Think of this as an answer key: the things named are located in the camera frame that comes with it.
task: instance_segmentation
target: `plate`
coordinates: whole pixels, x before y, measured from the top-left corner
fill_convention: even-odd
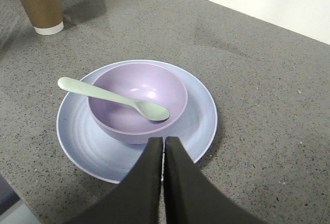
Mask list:
[[[207,88],[191,73],[166,62],[127,60],[104,66],[81,81],[92,83],[111,67],[130,62],[150,62],[172,70],[184,82],[188,104],[171,134],[182,141],[196,163],[210,147],[217,130],[217,109]],[[98,179],[119,183],[143,152],[145,144],[131,145],[115,140],[95,123],[87,107],[87,97],[67,93],[57,114],[57,136],[63,151],[81,170]]]

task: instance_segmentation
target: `countertop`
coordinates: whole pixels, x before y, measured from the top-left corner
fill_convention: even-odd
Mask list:
[[[63,223],[115,186],[61,149],[57,79],[129,59],[171,63],[209,89],[219,125],[197,165],[221,192],[269,223],[330,223],[329,45],[206,0],[62,9],[65,30],[41,36],[19,0],[0,0],[0,173],[42,223]]]

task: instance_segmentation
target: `bowl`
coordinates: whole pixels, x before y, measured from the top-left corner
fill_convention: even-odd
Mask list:
[[[90,113],[98,126],[109,136],[129,144],[168,136],[188,102],[187,88],[179,76],[147,62],[113,67],[101,74],[93,85],[128,98],[152,101],[169,110],[167,120],[150,121],[130,106],[88,97]]]

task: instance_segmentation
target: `mint green spoon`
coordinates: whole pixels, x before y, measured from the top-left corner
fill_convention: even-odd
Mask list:
[[[150,101],[130,99],[73,78],[62,77],[58,80],[57,84],[65,91],[129,105],[151,121],[162,121],[168,119],[170,116],[170,112],[161,105]]]

